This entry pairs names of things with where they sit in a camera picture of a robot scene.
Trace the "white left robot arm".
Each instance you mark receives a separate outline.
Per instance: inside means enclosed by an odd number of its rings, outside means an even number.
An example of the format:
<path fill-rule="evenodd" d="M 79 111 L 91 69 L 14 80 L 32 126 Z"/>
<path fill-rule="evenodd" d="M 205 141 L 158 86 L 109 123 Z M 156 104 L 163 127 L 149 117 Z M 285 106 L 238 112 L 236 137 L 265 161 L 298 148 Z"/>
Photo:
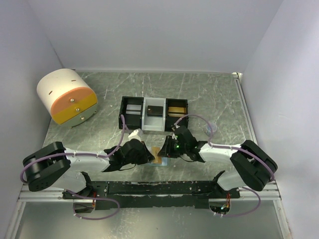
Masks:
<path fill-rule="evenodd" d="M 145 143 L 135 138 L 96 153 L 71 150 L 57 141 L 23 160 L 21 178 L 32 192 L 55 187 L 86 199 L 93 193 L 88 172 L 114 172 L 128 164 L 141 165 L 152 160 L 154 156 Z"/>

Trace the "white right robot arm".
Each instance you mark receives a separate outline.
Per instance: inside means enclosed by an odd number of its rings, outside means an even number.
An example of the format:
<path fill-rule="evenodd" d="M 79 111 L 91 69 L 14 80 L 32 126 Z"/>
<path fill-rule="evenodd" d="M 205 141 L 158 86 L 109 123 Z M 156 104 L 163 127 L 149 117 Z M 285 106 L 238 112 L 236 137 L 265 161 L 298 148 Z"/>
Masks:
<path fill-rule="evenodd" d="M 188 128 L 180 126 L 165 138 L 158 156 L 178 158 L 184 154 L 195 162 L 232 163 L 233 169 L 220 172 L 213 179 L 211 191 L 217 198 L 245 186 L 262 191 L 278 170 L 276 162 L 251 140 L 236 145 L 213 144 L 197 140 Z"/>

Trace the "gold credit card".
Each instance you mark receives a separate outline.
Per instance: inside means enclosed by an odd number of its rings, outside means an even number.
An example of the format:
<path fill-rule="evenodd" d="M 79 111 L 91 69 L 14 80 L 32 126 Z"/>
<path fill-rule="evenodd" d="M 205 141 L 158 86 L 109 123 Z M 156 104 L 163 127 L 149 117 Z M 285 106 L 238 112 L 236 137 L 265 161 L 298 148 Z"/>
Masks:
<path fill-rule="evenodd" d="M 155 159 L 152 161 L 153 164 L 162 164 L 162 158 L 158 156 L 158 153 L 160 152 L 159 147 L 152 146 L 152 155 L 155 157 Z"/>

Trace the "green card holder wallet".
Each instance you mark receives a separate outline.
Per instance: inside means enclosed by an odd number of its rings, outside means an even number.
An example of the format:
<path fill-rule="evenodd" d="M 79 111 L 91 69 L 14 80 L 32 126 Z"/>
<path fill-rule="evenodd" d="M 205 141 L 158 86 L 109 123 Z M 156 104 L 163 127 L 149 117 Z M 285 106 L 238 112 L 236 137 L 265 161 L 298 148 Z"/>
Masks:
<path fill-rule="evenodd" d="M 169 158 L 161 158 L 160 160 L 152 160 L 151 162 L 147 163 L 147 166 L 154 166 L 154 167 L 168 167 L 170 164 Z"/>

